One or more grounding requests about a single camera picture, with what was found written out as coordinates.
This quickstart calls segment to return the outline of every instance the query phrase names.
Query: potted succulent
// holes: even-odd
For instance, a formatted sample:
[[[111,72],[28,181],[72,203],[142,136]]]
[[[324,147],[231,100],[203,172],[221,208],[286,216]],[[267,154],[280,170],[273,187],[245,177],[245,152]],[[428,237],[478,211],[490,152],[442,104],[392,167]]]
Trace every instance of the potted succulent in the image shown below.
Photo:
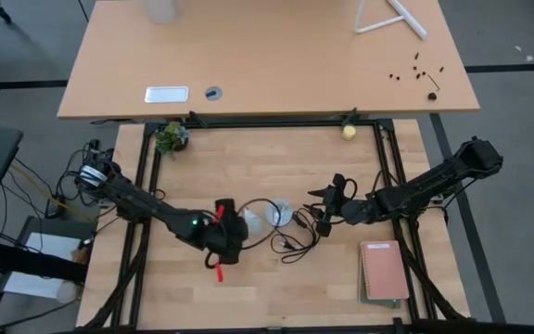
[[[189,143],[189,131],[179,122],[170,122],[164,130],[156,133],[156,148],[162,154],[169,154],[174,160],[174,152],[182,151]]]

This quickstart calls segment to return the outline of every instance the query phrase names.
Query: wooden tabletop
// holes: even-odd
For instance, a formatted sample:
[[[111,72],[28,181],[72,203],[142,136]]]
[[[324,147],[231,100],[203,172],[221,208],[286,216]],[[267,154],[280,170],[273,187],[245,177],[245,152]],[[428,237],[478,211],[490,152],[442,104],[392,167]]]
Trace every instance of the wooden tabletop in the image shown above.
[[[395,126],[404,169],[411,179],[429,168],[419,128],[412,120],[395,121]],[[131,178],[142,132],[143,125],[123,125],[119,130],[115,161]],[[331,127],[202,129],[191,131],[189,147],[177,153],[175,161],[161,160],[158,188],[166,192],[165,200],[180,208],[211,209],[214,200],[230,197],[237,205],[255,198],[289,199],[297,208],[318,201],[306,192],[329,184],[334,173],[354,178],[358,198],[363,198],[379,169],[370,127],[359,127],[350,142]],[[148,168],[144,185],[149,174]],[[250,209],[264,217],[264,205]],[[112,218],[110,214],[100,224]],[[442,213],[430,210],[419,222],[430,277],[457,311],[468,314]],[[94,316],[116,283],[125,229],[115,223],[96,237],[78,325]],[[260,235],[247,242],[268,231],[265,225]],[[296,225],[282,231],[304,241],[309,238]],[[394,316],[409,322],[405,305],[393,310],[358,302],[359,243],[390,239],[390,223],[335,225],[329,238],[322,238],[294,264],[281,263],[264,243],[243,251],[239,264],[225,266],[220,284],[215,272],[203,264],[205,252],[178,241],[163,223],[154,221],[139,328],[381,325],[390,324]],[[425,314],[419,284],[415,290],[420,312]]]
[[[426,41],[404,21],[354,33],[358,0],[183,0],[168,24],[139,1],[97,1],[58,117],[479,110],[438,0],[401,2]],[[369,0],[363,24],[396,16]],[[147,104],[149,86],[188,86],[189,97]],[[205,97],[212,86],[217,101]]]

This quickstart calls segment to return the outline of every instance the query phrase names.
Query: black metal frame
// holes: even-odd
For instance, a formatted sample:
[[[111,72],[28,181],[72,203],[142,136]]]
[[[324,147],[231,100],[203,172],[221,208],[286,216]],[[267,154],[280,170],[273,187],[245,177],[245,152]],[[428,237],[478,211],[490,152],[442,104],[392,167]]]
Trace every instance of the black metal frame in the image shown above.
[[[318,119],[318,118],[312,118],[312,117],[252,117],[252,118],[227,118],[217,121],[211,121],[210,125],[208,126],[206,122],[199,122],[198,120],[191,120],[187,119],[183,121],[183,125],[187,127],[188,129],[201,129],[201,128],[211,128],[211,129],[223,129],[223,128],[270,128],[270,127],[314,127],[314,126],[340,126],[343,119]],[[403,171],[402,167],[402,161],[401,161],[401,154],[399,151],[398,141],[395,134],[395,129],[393,127],[392,120],[352,120],[352,124],[355,126],[372,126],[374,130],[375,135],[375,142],[376,142],[376,148],[377,148],[377,154],[378,158],[381,164],[381,170],[383,171],[383,179],[385,182],[385,186],[391,186],[391,179],[390,179],[390,169],[388,167],[388,160],[387,160],[387,151],[386,146],[384,142],[384,137],[382,132],[385,131],[388,134],[388,140],[390,144],[390,153],[393,157],[393,162],[395,164],[396,168],[396,175],[400,182],[405,182],[405,173]],[[149,151],[149,142],[151,139],[151,135],[158,130],[163,124],[158,123],[147,123],[146,128],[143,135],[143,142],[142,142],[142,148],[140,151],[140,157],[139,157],[139,164],[137,167],[137,174],[135,177],[135,184],[137,186],[141,186],[143,182],[144,173],[146,170],[146,160],[147,155]],[[151,169],[151,177],[150,177],[150,185],[149,185],[149,191],[154,191],[156,189],[156,184],[158,181],[158,174],[159,174],[159,162],[160,162],[161,156],[159,152],[156,150],[154,154],[152,169]],[[395,234],[395,238],[398,237],[399,234],[402,235],[402,228],[401,228],[401,222],[399,220],[394,220],[392,222],[393,224],[393,232]],[[143,232],[141,235],[141,242],[145,243],[147,245],[148,239],[149,239],[149,226],[150,223],[144,223],[143,226]],[[421,241],[417,232],[417,222],[415,220],[409,220],[408,221],[408,233],[410,236],[410,239],[413,243],[413,249],[414,249],[414,256],[417,261],[417,263],[420,265],[420,267],[423,269],[424,272],[426,272],[426,263],[424,261],[424,255],[421,248]],[[127,228],[127,235],[125,237],[125,244],[123,247],[123,254],[121,258],[121,270],[119,278],[121,278],[124,275],[124,272],[126,271],[126,268],[129,266],[129,262],[131,259],[131,252],[133,248],[133,239],[134,239],[134,225],[129,225]],[[146,260],[146,252],[144,253],[144,262]],[[415,293],[414,293],[414,287],[412,282],[412,275],[411,275],[411,269],[409,268],[409,265],[406,263],[406,261],[403,261],[404,263],[404,270],[408,281],[408,289],[410,292],[410,298],[407,300],[408,304],[408,312],[409,316],[412,319],[412,322],[420,319],[419,310],[417,308],[417,302],[415,299]],[[133,289],[133,297],[132,297],[132,306],[131,306],[131,312],[129,314],[129,323],[128,326],[132,328],[136,328],[137,326],[137,319],[138,319],[138,313],[139,313],[139,305],[141,302],[142,297],[142,290],[143,290],[143,282],[144,282],[144,273],[145,273],[145,266],[141,265],[138,268],[136,277],[135,277],[135,288]],[[426,314],[428,319],[437,319],[436,314],[436,308],[434,306],[434,303],[432,302],[429,295],[426,293],[425,290],[423,290],[423,296],[425,300],[426,305]],[[116,306],[116,308],[113,311],[113,317],[111,319],[111,326],[117,328],[121,324],[121,310],[122,310],[123,302],[121,298],[121,302]],[[395,319],[396,324],[394,326],[347,326],[347,327],[318,327],[318,328],[286,328],[287,332],[310,332],[310,333],[318,333],[318,332],[336,332],[336,333],[386,333],[386,332],[393,332],[398,329],[398,327],[402,327],[402,323],[400,322],[400,319]],[[203,329],[203,330],[194,330],[194,329],[186,329],[186,330],[160,330],[160,331],[153,331],[153,332],[195,332],[195,333],[224,333],[224,332],[237,332],[237,333],[257,333],[257,332],[264,332],[265,330],[270,331],[268,328],[238,328],[238,329],[230,329],[230,328],[216,328],[216,329]]]

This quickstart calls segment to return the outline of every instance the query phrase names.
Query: gray floor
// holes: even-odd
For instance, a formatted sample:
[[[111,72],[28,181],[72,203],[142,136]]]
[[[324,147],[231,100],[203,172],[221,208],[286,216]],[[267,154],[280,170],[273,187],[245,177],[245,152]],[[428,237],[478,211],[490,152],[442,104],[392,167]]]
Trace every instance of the gray floor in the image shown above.
[[[534,0],[440,3],[465,65],[517,64],[525,63],[527,56],[534,58]],[[89,12],[93,1],[84,4]],[[4,6],[18,26],[10,29],[0,20],[0,81],[67,79],[86,27],[77,1],[16,0]],[[467,194],[507,319],[534,324],[534,72],[473,74],[470,79],[483,112],[442,116],[442,120],[453,150],[479,135],[491,140],[505,157],[498,175],[471,186]],[[57,120],[62,95],[62,88],[0,91],[0,126],[25,133],[19,157],[51,183],[73,150],[91,138],[111,146],[117,132],[115,124]],[[418,120],[430,161],[441,162],[428,117]],[[5,183],[11,185],[7,178]],[[31,194],[42,208],[44,201]],[[15,236],[33,213],[23,202],[12,197],[8,201],[6,232]],[[0,227],[2,208],[0,193]],[[450,215],[451,240],[472,314],[490,320],[456,206]],[[55,305],[44,299],[6,296],[0,323]],[[9,332],[71,329],[76,314],[74,305]]]

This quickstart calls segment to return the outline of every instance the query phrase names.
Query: wooden table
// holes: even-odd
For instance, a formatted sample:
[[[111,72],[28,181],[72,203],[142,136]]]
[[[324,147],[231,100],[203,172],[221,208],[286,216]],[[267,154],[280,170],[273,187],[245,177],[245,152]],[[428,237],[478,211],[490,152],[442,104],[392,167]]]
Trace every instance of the wooden table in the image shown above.
[[[419,127],[413,120],[394,122],[403,166],[411,179],[429,169]],[[143,125],[123,125],[119,130],[115,161],[132,179],[143,129]],[[150,150],[148,167],[152,154]],[[332,127],[202,129],[191,131],[190,145],[177,153],[176,161],[161,160],[158,188],[166,192],[165,200],[181,208],[211,209],[214,200],[227,197],[234,198],[238,205],[254,198],[289,199],[297,208],[317,201],[306,192],[326,186],[334,173],[354,178],[359,186],[358,198],[363,198],[379,169],[370,127],[359,127],[350,142]],[[144,185],[148,185],[149,175],[148,168]],[[251,206],[261,216],[263,208]],[[100,224],[112,219],[111,215]],[[455,309],[467,315],[442,213],[429,210],[419,222],[430,277]],[[115,223],[96,237],[78,325],[93,317],[116,283],[125,230],[125,224]],[[308,237],[295,225],[282,231]],[[251,237],[248,242],[257,238]],[[279,255],[264,243],[243,251],[239,264],[225,266],[225,281],[219,284],[214,271],[204,267],[204,252],[178,241],[165,225],[154,221],[138,327],[381,325],[390,324],[394,316],[408,322],[405,305],[392,310],[357,301],[359,242],[389,239],[393,239],[390,223],[335,225],[329,238],[322,238],[315,249],[294,264],[280,263]],[[414,285],[420,312],[425,313],[419,285]]]
[[[160,25],[138,1],[97,1],[58,117],[479,110],[438,0],[401,2],[426,41],[405,22],[354,33],[358,0],[183,0],[178,20]],[[363,24],[395,16],[369,0]],[[416,79],[423,71],[440,91]],[[147,104],[149,86],[188,86],[189,98]],[[221,99],[206,99],[211,86]]]

